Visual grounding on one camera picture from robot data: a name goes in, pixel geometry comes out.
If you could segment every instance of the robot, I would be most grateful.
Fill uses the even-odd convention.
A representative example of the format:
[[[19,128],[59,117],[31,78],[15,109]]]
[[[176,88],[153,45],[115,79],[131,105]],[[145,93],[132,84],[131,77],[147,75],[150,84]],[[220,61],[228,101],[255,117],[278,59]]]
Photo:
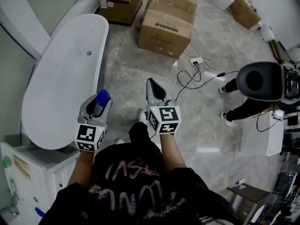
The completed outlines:
[[[164,85],[153,78],[146,82],[146,117],[156,134],[173,134],[181,123],[179,106]],[[88,98],[80,107],[75,131],[77,149],[95,152],[105,138],[113,101],[106,90]]]

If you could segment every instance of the marble floor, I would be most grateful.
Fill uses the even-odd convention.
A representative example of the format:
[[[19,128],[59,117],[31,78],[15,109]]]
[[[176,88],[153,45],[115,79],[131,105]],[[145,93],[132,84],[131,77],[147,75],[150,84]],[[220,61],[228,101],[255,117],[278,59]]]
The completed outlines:
[[[148,0],[138,16],[143,15]],[[110,24],[105,48],[106,64],[104,87],[113,98],[109,116],[106,143],[117,138],[129,140],[128,131],[137,121],[139,112],[146,106],[146,80],[150,77],[164,82],[176,97],[181,90],[177,73],[187,70],[194,73],[188,57],[182,54],[175,59],[139,49],[139,30],[136,20],[131,27]],[[192,40],[186,54],[208,57],[214,67],[200,65],[202,82],[220,72],[239,70],[255,61],[274,61],[271,50],[256,31],[246,30],[230,14],[218,10],[212,0],[198,0]],[[186,83],[189,78],[181,74]],[[220,94],[218,87],[235,77],[226,75],[224,81],[214,79],[201,89],[184,90],[177,104],[180,106],[182,124],[175,134],[178,147],[188,166],[207,183],[210,189],[231,198],[228,186],[244,178],[246,183],[271,191],[280,171],[280,157],[246,155],[239,152],[242,123],[227,127],[220,119],[221,111],[228,111],[242,104],[243,97],[237,91]],[[200,153],[198,148],[218,148],[219,153]]]

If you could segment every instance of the person's arm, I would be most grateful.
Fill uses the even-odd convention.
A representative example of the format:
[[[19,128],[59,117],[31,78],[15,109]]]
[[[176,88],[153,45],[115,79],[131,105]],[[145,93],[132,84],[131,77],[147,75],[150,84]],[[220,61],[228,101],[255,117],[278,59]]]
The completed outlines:
[[[187,167],[171,134],[160,134],[160,143],[165,169],[168,173],[174,168]]]
[[[72,172],[72,175],[69,179],[67,185],[73,183],[80,184],[84,189],[87,189],[90,183],[90,174],[92,172],[94,153],[82,151],[78,161],[75,165],[75,168]]]

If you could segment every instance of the white cabinet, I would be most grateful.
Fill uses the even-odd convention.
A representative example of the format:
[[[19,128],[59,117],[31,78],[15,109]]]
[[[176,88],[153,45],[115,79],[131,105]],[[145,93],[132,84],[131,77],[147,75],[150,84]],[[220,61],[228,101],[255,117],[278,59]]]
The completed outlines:
[[[10,193],[18,197],[17,208],[25,225],[35,225],[67,186],[80,152],[67,154],[37,146],[12,147],[1,143],[2,159]]]

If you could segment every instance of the black cable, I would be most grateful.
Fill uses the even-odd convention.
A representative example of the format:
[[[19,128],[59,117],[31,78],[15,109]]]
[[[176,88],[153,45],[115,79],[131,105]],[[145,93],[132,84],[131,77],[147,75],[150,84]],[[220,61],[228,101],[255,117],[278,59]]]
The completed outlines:
[[[259,129],[258,129],[258,119],[259,119],[259,117],[260,117],[261,114],[262,114],[262,112],[259,113],[259,115],[257,116],[257,120],[256,120],[256,130],[259,131],[260,133],[263,133],[263,132],[265,132],[265,131],[268,131],[269,129],[271,129],[272,127],[274,127],[275,124],[278,123],[278,122],[285,116],[285,114],[282,115],[281,118],[279,118],[272,126],[266,128],[266,129],[264,129],[264,130],[259,130]]]
[[[199,66],[199,63],[198,62],[193,62],[193,64],[196,66],[197,68],[197,71],[195,72],[195,74],[193,76],[191,76],[186,70],[181,70],[178,74],[177,74],[177,79],[179,81],[179,83],[183,86],[183,89],[181,89],[175,99],[175,101],[177,101],[178,99],[178,96],[179,94],[185,89],[185,88],[188,88],[188,89],[191,89],[191,90],[195,90],[195,89],[198,89],[198,88],[201,88],[203,85],[207,84],[209,81],[211,81],[212,79],[216,78],[216,77],[222,77],[222,76],[225,76],[227,74],[230,74],[230,73],[237,73],[238,71],[233,71],[233,72],[230,72],[230,73],[225,73],[225,72],[222,72],[222,73],[219,73],[218,75],[212,77],[211,79],[209,79],[208,81],[206,81],[205,83],[203,83],[201,86],[199,87],[196,87],[196,88],[190,88],[188,87],[189,83],[191,81],[195,81],[195,82],[200,82],[201,81],[201,78],[202,78],[202,75],[201,75],[201,71],[200,71],[200,66]],[[179,74],[182,73],[182,72],[185,72],[191,79],[188,81],[188,83],[186,85],[183,85],[182,82],[180,81],[179,79]],[[200,74],[200,79],[199,80],[196,80],[194,79],[194,77],[196,76],[196,74],[199,73]]]

